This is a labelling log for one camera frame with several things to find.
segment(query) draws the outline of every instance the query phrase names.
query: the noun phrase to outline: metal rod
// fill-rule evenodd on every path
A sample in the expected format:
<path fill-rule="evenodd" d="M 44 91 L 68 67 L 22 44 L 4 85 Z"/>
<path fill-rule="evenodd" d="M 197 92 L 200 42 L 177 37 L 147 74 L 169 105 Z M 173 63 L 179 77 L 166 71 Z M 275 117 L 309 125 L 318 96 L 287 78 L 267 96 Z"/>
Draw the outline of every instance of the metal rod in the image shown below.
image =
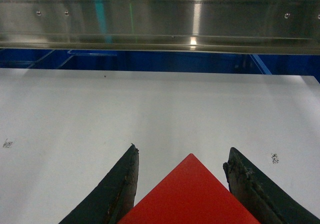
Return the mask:
<path fill-rule="evenodd" d="M 272 75 L 271 71 L 264 64 L 259 55 L 250 55 L 250 57 L 264 75 Z"/>

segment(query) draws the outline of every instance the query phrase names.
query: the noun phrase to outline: roller conveyor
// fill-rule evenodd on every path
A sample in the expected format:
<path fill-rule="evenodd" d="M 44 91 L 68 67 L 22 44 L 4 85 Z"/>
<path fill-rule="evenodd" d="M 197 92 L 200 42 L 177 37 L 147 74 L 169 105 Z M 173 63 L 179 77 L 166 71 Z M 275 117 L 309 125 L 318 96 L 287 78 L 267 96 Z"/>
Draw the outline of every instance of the roller conveyor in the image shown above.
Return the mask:
<path fill-rule="evenodd" d="M 0 0 L 0 48 L 320 54 L 319 5 L 320 0 Z M 21 18 L 28 21 L 21 25 Z"/>

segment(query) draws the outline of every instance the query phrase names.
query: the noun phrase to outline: red plastic piece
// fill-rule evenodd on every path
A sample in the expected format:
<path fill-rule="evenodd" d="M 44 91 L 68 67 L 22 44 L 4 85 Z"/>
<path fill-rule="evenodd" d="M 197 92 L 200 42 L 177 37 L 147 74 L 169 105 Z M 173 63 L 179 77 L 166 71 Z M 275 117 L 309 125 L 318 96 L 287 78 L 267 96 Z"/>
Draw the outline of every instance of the red plastic piece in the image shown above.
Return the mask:
<path fill-rule="evenodd" d="M 258 224 L 193 155 L 188 155 L 118 224 Z"/>

